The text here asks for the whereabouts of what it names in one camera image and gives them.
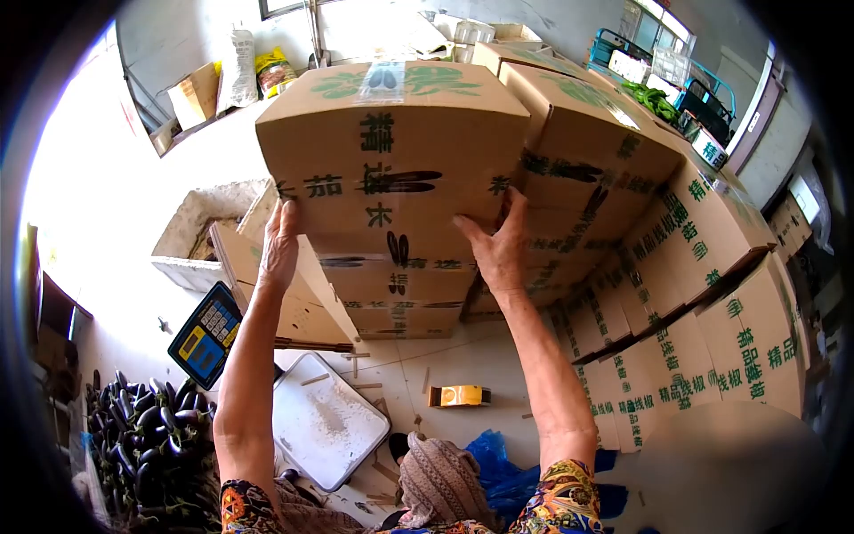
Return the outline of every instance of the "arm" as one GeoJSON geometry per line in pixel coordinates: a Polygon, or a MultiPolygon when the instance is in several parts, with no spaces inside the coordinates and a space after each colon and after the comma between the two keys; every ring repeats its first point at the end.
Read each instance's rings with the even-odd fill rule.
{"type": "Polygon", "coordinates": [[[510,214],[494,236],[464,215],[456,215],[454,224],[471,242],[481,275],[516,343],[540,436],[541,472],[561,460],[582,461],[592,469],[596,425],[584,389],[524,289],[528,199],[513,187],[507,196],[510,214]]]}
{"type": "Polygon", "coordinates": [[[294,278],[299,244],[294,201],[276,203],[267,222],[264,253],[249,310],[237,332],[219,387],[213,420],[219,476],[261,487],[278,508],[273,484],[273,341],[282,299],[294,278]]]}

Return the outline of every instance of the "sack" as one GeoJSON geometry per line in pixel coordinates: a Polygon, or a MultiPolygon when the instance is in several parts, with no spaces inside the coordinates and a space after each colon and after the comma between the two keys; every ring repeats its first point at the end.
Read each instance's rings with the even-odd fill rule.
{"type": "Polygon", "coordinates": [[[245,108],[258,102],[255,87],[255,41],[249,30],[231,30],[231,46],[222,58],[222,74],[219,76],[219,95],[216,114],[227,109],[245,108]]]}
{"type": "Polygon", "coordinates": [[[261,88],[262,99],[281,94],[284,87],[296,79],[296,72],[279,46],[272,49],[271,54],[255,57],[255,72],[258,74],[258,86],[261,88]]]}

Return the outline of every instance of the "wrinkled hand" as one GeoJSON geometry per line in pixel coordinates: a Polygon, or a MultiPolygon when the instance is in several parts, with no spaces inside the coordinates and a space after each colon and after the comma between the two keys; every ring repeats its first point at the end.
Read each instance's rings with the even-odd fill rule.
{"type": "Polygon", "coordinates": [[[481,276],[493,295],[524,293],[525,256],[528,251],[528,199],[515,187],[507,188],[505,201],[510,201],[510,214],[493,236],[484,232],[465,215],[455,215],[453,223],[471,243],[481,276]]]}
{"type": "Polygon", "coordinates": [[[258,267],[258,289],[284,296],[296,270],[300,244],[296,240],[299,213],[296,201],[276,201],[264,229],[264,252],[258,267]]]}

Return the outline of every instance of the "metal tray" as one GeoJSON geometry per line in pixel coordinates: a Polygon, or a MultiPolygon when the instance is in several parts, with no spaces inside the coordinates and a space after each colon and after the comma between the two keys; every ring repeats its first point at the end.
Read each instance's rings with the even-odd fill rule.
{"type": "Polygon", "coordinates": [[[389,419],[316,352],[273,384],[273,441],[323,491],[341,488],[390,431],[389,419]],[[329,378],[300,385],[323,374],[329,378]]]}

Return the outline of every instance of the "styrofoam box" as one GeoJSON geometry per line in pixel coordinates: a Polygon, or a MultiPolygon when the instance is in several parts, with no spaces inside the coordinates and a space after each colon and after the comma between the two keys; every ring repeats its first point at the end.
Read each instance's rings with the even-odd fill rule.
{"type": "Polygon", "coordinates": [[[276,198],[272,179],[190,191],[151,251],[151,263],[172,282],[188,290],[207,292],[220,280],[227,283],[218,261],[189,259],[196,238],[211,218],[242,216],[237,233],[262,243],[264,225],[276,198]]]}

